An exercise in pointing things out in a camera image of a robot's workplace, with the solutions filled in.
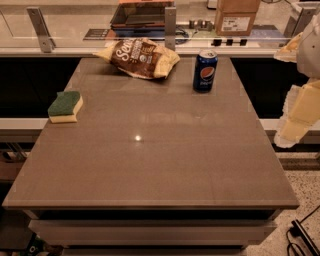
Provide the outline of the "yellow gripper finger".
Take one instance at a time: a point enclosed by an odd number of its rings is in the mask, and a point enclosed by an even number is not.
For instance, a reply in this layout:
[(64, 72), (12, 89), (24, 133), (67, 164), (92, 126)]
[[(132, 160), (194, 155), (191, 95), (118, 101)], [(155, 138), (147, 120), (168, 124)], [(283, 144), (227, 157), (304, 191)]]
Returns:
[(291, 148), (320, 120), (320, 80), (310, 79), (302, 87), (293, 85), (282, 111), (274, 143), (280, 148)]
[(293, 37), (285, 46), (279, 49), (275, 54), (274, 58), (283, 62), (297, 62), (297, 50), (301, 41), (302, 33), (299, 33)]

